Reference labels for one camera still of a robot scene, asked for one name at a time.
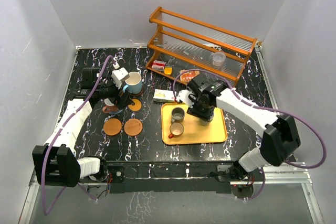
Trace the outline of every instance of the orange object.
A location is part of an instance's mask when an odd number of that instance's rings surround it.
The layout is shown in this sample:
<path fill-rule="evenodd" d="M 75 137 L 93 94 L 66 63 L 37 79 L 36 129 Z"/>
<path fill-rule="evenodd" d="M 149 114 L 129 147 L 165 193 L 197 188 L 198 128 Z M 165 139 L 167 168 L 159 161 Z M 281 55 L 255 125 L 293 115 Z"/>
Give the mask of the orange object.
<path fill-rule="evenodd" d="M 121 131 L 121 122 L 116 118 L 109 119 L 104 124 L 103 130 L 106 135 L 115 136 Z"/>
<path fill-rule="evenodd" d="M 191 79 L 193 79 L 195 76 L 198 76 L 200 74 L 199 71 L 189 71 L 187 73 L 184 73 L 180 76 L 180 80 L 182 82 L 190 82 Z"/>
<path fill-rule="evenodd" d="M 171 56 L 175 59 L 183 60 L 199 68 L 203 68 L 215 74 L 225 77 L 235 86 L 242 75 L 243 69 L 257 42 L 256 38 L 250 38 L 221 27 L 217 27 L 200 20 L 190 18 L 159 6 L 151 15 L 150 23 L 157 24 L 156 32 L 147 44 L 148 48 L 154 50 L 154 54 L 147 63 L 147 69 L 159 73 L 169 79 L 174 79 L 169 74 L 153 69 L 152 63 L 157 60 L 160 54 Z M 221 69 L 214 68 L 212 55 L 220 52 L 212 46 L 205 45 L 211 43 L 215 47 L 228 49 L 233 54 L 226 55 L 226 62 Z"/>
<path fill-rule="evenodd" d="M 141 110 L 141 102 L 138 99 L 132 99 L 132 101 L 134 102 L 134 105 L 128 105 L 128 108 L 133 111 L 133 112 L 138 112 L 139 110 Z"/>
<path fill-rule="evenodd" d="M 142 123 L 138 119 L 129 119 L 124 126 L 125 133 L 128 136 L 139 135 L 142 131 Z"/>
<path fill-rule="evenodd" d="M 168 76 L 171 76 L 172 72 L 173 72 L 173 67 L 171 67 L 171 66 L 164 67 L 164 74 L 166 74 Z"/>

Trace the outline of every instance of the cup handle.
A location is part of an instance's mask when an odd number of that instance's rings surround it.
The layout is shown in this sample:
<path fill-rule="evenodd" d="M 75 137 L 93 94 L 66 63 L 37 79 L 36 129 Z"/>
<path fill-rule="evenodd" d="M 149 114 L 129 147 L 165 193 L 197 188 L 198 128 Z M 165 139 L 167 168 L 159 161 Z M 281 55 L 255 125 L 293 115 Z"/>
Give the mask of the cup handle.
<path fill-rule="evenodd" d="M 124 92 L 125 93 L 125 91 L 126 91 L 126 88 L 128 88 L 129 86 L 128 85 L 125 85 L 124 87 L 123 87 L 123 89 L 122 89 L 122 92 Z"/>
<path fill-rule="evenodd" d="M 112 112 L 111 108 L 108 107 L 108 106 L 104 106 L 103 109 L 102 109 L 103 113 L 110 113 Z"/>

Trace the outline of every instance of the gray floor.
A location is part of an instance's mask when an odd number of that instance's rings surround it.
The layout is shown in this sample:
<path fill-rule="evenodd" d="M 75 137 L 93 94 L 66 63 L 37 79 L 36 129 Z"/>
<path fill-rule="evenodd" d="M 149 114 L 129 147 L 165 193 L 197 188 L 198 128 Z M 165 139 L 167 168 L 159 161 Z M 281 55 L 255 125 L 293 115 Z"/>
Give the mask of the gray floor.
<path fill-rule="evenodd" d="M 59 189 L 47 190 L 48 202 Z M 108 195 L 97 204 L 88 200 L 79 188 L 67 188 L 46 217 L 39 192 L 30 223 L 313 223 L 301 184 L 266 184 L 247 203 L 213 192 L 138 192 Z"/>

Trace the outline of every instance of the white plastic part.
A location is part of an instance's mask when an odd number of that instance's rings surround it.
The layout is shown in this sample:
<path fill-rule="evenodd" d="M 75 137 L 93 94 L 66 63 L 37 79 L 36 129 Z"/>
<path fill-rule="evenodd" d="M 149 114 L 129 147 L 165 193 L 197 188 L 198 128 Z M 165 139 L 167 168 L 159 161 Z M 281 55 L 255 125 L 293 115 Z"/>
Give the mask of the white plastic part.
<path fill-rule="evenodd" d="M 82 105 L 83 99 L 73 99 L 72 101 L 68 101 L 67 109 L 65 110 L 61 121 L 57 124 L 55 131 L 52 133 L 50 138 L 45 142 L 45 144 L 50 144 L 54 139 L 56 133 L 62 128 L 65 120 L 69 118 L 69 116 L 76 112 L 76 110 Z M 84 107 L 78 111 L 67 123 L 67 125 L 63 128 L 61 134 L 56 139 L 54 146 L 60 147 L 62 144 L 65 144 L 66 147 L 70 148 L 72 152 L 75 149 L 75 143 L 78 137 L 78 134 L 88 116 L 92 112 L 92 107 L 89 102 L 87 102 Z"/>
<path fill-rule="evenodd" d="M 266 160 L 262 157 L 260 149 L 258 147 L 254 148 L 252 151 L 245 153 L 238 161 L 245 171 L 252 172 L 253 170 L 264 167 L 268 164 Z"/>
<path fill-rule="evenodd" d="M 188 105 L 189 108 L 192 108 L 194 103 L 188 97 L 192 93 L 193 92 L 190 92 L 189 90 L 186 89 L 181 90 L 176 97 L 177 102 L 184 102 L 185 104 Z"/>
<path fill-rule="evenodd" d="M 241 95 L 239 95 L 240 99 L 237 99 L 230 89 L 225 89 L 220 94 L 221 95 L 216 98 L 217 107 L 242 120 L 261 137 L 266 129 L 266 124 L 273 124 L 278 119 L 277 114 L 274 112 L 258 110 L 252 106 L 243 104 L 240 100 L 245 100 L 257 106 L 256 103 L 251 102 Z"/>
<path fill-rule="evenodd" d="M 111 102 L 111 100 L 110 99 L 108 99 L 108 98 L 106 98 L 105 100 L 104 100 L 104 103 L 105 103 L 105 105 L 107 105 L 107 106 L 114 106 L 114 104 Z"/>
<path fill-rule="evenodd" d="M 115 70 L 117 70 L 118 68 L 120 68 L 118 62 L 117 62 L 117 57 L 114 57 L 114 62 L 113 62 L 113 67 Z"/>
<path fill-rule="evenodd" d="M 100 159 L 96 157 L 84 157 L 78 159 L 78 164 L 80 166 L 80 179 L 96 174 L 99 172 Z"/>
<path fill-rule="evenodd" d="M 112 79 L 118 89 L 121 88 L 122 82 L 125 81 L 128 77 L 129 74 L 125 68 L 112 71 Z"/>

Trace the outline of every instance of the black bracket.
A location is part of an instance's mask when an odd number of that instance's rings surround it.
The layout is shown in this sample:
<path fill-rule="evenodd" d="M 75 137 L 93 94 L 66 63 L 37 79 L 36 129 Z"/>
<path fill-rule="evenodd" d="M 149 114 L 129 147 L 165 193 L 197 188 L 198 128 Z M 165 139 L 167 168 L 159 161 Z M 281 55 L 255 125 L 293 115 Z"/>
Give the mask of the black bracket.
<path fill-rule="evenodd" d="M 125 180 L 125 168 L 122 165 L 108 166 L 108 171 L 112 175 L 112 183 L 122 183 Z"/>
<path fill-rule="evenodd" d="M 42 165 L 48 145 L 36 145 L 33 150 L 33 160 L 36 177 L 41 184 Z M 52 147 L 47 159 L 46 179 L 47 186 L 75 187 L 79 182 L 80 166 L 70 148 L 62 145 Z"/>
<path fill-rule="evenodd" d="M 271 165 L 280 166 L 300 145 L 295 120 L 289 115 L 279 115 L 272 125 L 266 125 L 260 153 Z"/>

